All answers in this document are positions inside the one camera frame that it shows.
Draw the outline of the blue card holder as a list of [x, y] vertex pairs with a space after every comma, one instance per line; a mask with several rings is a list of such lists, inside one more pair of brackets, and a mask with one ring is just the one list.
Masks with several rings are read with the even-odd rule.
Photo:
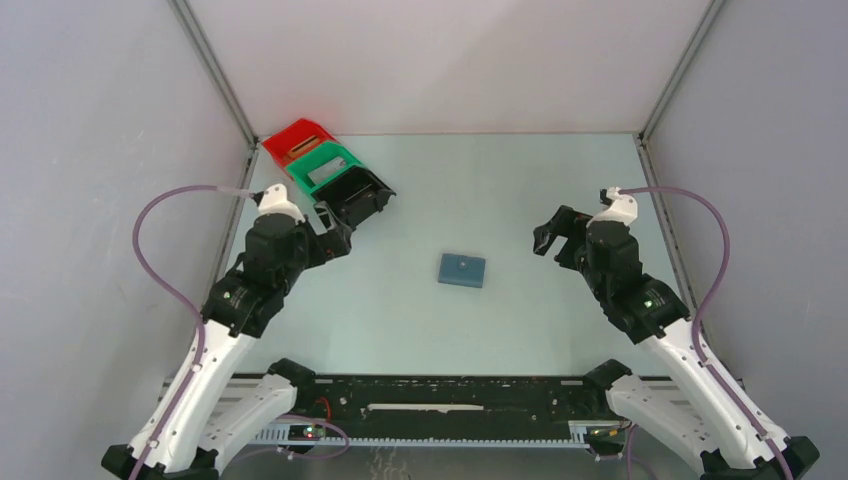
[[487, 262], [482, 257], [444, 253], [440, 258], [437, 282], [478, 288], [484, 285]]

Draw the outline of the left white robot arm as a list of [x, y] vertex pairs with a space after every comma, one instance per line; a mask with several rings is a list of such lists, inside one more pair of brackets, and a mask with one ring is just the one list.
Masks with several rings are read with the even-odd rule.
[[238, 446], [269, 421], [270, 413], [304, 416], [315, 388], [273, 374], [270, 392], [230, 409], [215, 425], [210, 416], [236, 367], [284, 307], [306, 270], [351, 251], [352, 228], [320, 202], [326, 230], [317, 233], [294, 206], [262, 207], [232, 267], [210, 289], [200, 329], [148, 424], [128, 444], [110, 446], [102, 467], [119, 479], [217, 479]]

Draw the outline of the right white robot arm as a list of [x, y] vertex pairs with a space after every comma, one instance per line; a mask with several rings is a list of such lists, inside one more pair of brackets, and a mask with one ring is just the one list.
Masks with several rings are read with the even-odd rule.
[[659, 360], [693, 408], [657, 394], [627, 367], [609, 360], [587, 374], [581, 392], [596, 418], [613, 412], [634, 421], [684, 459], [702, 479], [800, 479], [820, 452], [805, 436], [789, 436], [756, 406], [703, 341], [694, 341], [690, 312], [666, 283], [643, 270], [629, 226], [594, 220], [567, 206], [533, 231], [533, 251], [547, 254], [554, 241], [563, 268], [586, 281], [608, 321]]

